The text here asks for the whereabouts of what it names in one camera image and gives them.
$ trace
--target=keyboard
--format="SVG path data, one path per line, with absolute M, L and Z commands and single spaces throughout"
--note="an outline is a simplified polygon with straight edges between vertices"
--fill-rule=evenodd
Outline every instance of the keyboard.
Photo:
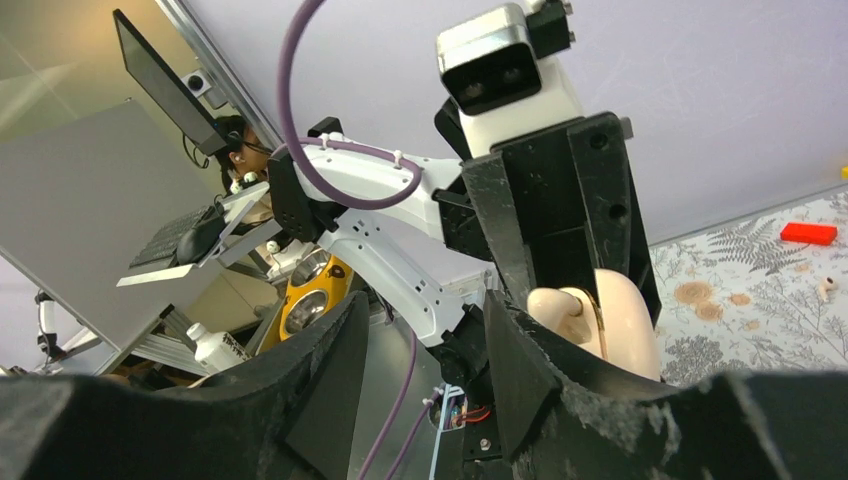
M 207 205 L 168 222 L 156 232 L 156 235 L 147 243 L 147 246 L 130 262 L 130 268 L 141 267 L 151 263 L 165 263 L 165 261 L 168 261 L 166 268 L 175 266 L 177 263 L 177 244 L 180 242 L 180 239 L 195 225 L 206 220 L 214 213 L 216 213 L 215 207 Z

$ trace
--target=patterned floor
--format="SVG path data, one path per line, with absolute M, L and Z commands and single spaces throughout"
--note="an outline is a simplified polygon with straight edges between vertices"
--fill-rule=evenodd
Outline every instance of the patterned floor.
M 837 225 L 830 247 L 780 240 L 788 222 Z M 848 193 L 653 249 L 663 376 L 848 368 Z M 825 302 L 823 277 L 845 288 Z

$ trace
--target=black hair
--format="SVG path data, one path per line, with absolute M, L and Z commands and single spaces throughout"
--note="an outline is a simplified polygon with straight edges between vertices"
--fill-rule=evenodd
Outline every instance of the black hair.
M 247 136 L 247 122 L 244 121 L 241 115 L 225 115 L 215 119 L 215 130 L 224 139 L 231 132 L 236 132 L 244 138 Z M 238 153 L 238 151 L 233 150 L 233 147 L 229 143 L 226 147 L 215 152 L 215 159 L 218 160 L 218 165 L 221 166 L 221 183 L 224 185 L 224 191 L 226 192 L 230 191 L 230 185 L 233 183 L 230 172 L 236 169 L 236 166 L 233 165 L 233 160 L 230 158 L 231 153 Z

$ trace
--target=headset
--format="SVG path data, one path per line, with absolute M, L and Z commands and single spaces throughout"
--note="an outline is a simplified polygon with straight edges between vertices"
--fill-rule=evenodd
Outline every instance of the headset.
M 266 155 L 271 155 L 273 150 L 270 148 L 264 147 L 262 145 L 251 143 L 245 140 L 239 132 L 232 131 L 227 134 L 227 147 L 231 152 L 238 152 L 242 147 L 247 147 L 251 150 L 257 151 L 259 153 L 264 153 Z

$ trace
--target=white bottle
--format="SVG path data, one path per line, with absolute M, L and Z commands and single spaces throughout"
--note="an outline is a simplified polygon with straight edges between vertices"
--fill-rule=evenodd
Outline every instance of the white bottle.
M 209 333 L 206 327 L 195 323 L 186 331 L 186 334 L 197 343 L 194 359 L 203 365 L 210 375 L 250 359 L 247 352 L 227 332 Z

